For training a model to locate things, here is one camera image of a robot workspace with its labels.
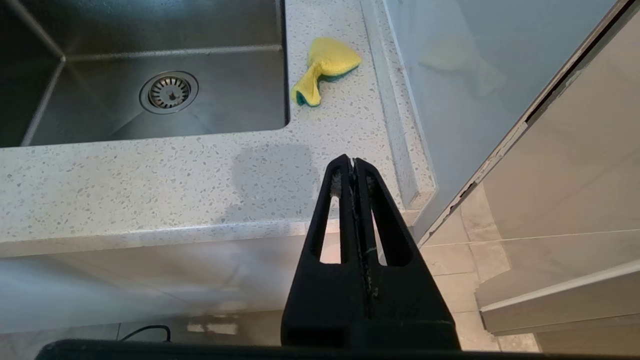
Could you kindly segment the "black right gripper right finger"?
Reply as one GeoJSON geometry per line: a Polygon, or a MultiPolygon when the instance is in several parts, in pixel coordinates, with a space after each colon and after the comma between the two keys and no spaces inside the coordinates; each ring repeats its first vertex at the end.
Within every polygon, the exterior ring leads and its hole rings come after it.
{"type": "Polygon", "coordinates": [[[401,324],[451,325],[450,310],[381,173],[361,158],[353,164],[368,317],[401,324]]]}

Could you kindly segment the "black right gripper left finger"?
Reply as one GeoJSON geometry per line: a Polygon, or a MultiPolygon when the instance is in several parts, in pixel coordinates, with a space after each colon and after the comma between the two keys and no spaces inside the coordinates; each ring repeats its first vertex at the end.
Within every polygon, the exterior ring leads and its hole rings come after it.
{"type": "Polygon", "coordinates": [[[286,300],[287,330],[343,329],[367,316],[352,175],[345,154],[327,165],[286,300]],[[333,198],[338,199],[340,262],[324,263],[321,255],[333,198]]]}

